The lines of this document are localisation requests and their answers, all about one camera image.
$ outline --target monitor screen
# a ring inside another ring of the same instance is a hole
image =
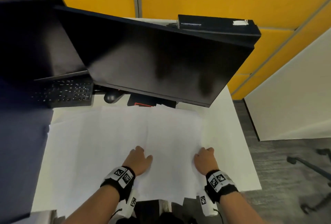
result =
[[[35,80],[88,73],[52,7],[63,0],[0,0],[0,74]]]
[[[56,7],[98,85],[209,107],[254,46],[162,25]]]

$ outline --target person's left hand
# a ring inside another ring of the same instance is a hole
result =
[[[128,166],[134,171],[136,176],[139,176],[151,166],[152,161],[152,155],[145,158],[144,149],[136,146],[136,149],[130,151],[122,166]]]

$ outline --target white desk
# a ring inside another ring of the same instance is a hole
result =
[[[116,106],[126,106],[129,95],[123,96]],[[93,106],[113,106],[103,100],[103,95],[95,95]],[[87,107],[55,108],[54,121],[64,111],[83,110]],[[236,183],[239,191],[261,189],[261,185],[250,156],[246,140],[235,111],[227,86],[219,94],[210,108],[178,103],[176,108],[194,110],[203,118],[202,143],[204,147],[213,147],[219,168],[226,172]],[[32,211],[57,209],[53,202],[50,161],[51,150],[45,150]]]

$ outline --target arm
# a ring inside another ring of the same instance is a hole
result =
[[[197,170],[204,176],[206,176],[210,171],[219,170],[214,157],[213,148],[201,148],[199,153],[194,156],[194,164]],[[256,211],[238,192],[221,195],[219,203],[225,213],[226,219],[230,224],[264,223],[258,213],[256,213]]]
[[[145,158],[144,149],[137,146],[135,150],[131,150],[123,166],[128,166],[136,176],[139,176],[150,167],[152,160],[151,155]],[[118,191],[110,185],[104,185],[73,212],[64,221],[64,224],[106,224],[114,213],[118,202]]]

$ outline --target computer mouse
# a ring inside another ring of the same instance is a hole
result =
[[[116,103],[125,93],[125,91],[113,89],[106,92],[104,100],[109,104],[113,104]]]

